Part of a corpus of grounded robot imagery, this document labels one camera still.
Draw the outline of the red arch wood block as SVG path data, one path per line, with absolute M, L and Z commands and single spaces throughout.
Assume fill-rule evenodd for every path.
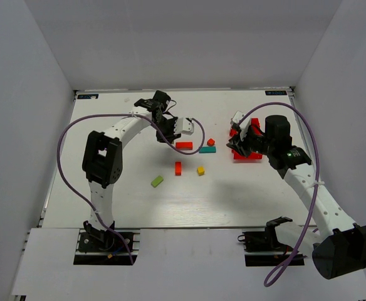
M 175 147 L 179 150 L 192 150 L 193 143 L 192 142 L 176 142 Z

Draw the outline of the teal long wood block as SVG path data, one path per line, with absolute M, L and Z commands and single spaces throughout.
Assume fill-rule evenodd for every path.
M 199 150 L 200 154 L 215 154 L 216 153 L 216 146 L 205 146 L 201 147 Z

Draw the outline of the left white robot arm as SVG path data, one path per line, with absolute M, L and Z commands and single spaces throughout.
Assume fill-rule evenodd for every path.
M 90 202 L 95 207 L 90 220 L 84 222 L 85 231 L 100 243 L 107 244 L 115 236 L 112 214 L 113 185 L 123 170 L 123 148 L 146 127 L 155 124 L 160 143 L 173 143 L 181 135 L 175 130 L 177 117 L 168 119 L 164 114 L 172 99 L 157 90 L 150 99 L 141 98 L 132 111 L 104 132 L 93 131 L 88 135 L 82 168 L 90 187 Z

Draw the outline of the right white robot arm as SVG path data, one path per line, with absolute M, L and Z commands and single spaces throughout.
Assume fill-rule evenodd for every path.
M 358 225 L 316 180 L 316 164 L 307 153 L 293 145 L 291 126 L 282 115 L 265 119 L 265 130 L 242 125 L 244 114 L 231 119 L 235 135 L 227 146 L 242 156 L 260 153 L 298 195 L 314 220 L 318 232 L 298 226 L 291 218 L 267 222 L 265 235 L 273 249 L 290 246 L 312 259 L 319 274 L 333 279 L 366 268 L 366 226 Z

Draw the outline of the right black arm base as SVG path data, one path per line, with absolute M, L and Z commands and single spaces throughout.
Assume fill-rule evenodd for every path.
M 238 236 L 238 242 L 244 246 L 246 267 L 275 267 L 292 253 L 290 246 L 271 247 L 263 231 L 245 231 Z

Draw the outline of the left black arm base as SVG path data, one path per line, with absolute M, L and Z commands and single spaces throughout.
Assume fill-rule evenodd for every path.
M 135 263 L 139 253 L 140 233 L 138 231 L 122 231 L 120 234 L 125 239 L 130 255 L 121 239 L 111 233 L 105 242 L 90 236 L 86 231 L 80 230 L 73 264 L 76 266 L 131 266 Z

